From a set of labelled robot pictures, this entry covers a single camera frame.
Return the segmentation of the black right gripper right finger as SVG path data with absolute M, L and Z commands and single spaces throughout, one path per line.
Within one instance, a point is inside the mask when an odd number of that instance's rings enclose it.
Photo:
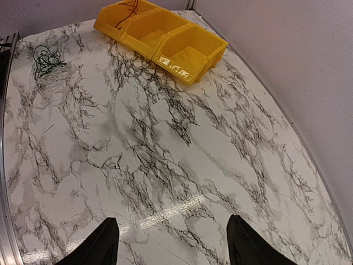
M 241 216 L 231 215 L 227 224 L 230 264 L 294 264 L 267 243 Z

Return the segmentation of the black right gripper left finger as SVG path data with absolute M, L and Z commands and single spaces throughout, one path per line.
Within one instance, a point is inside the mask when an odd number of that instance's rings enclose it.
M 117 264 L 119 227 L 106 218 L 73 252 L 57 264 Z

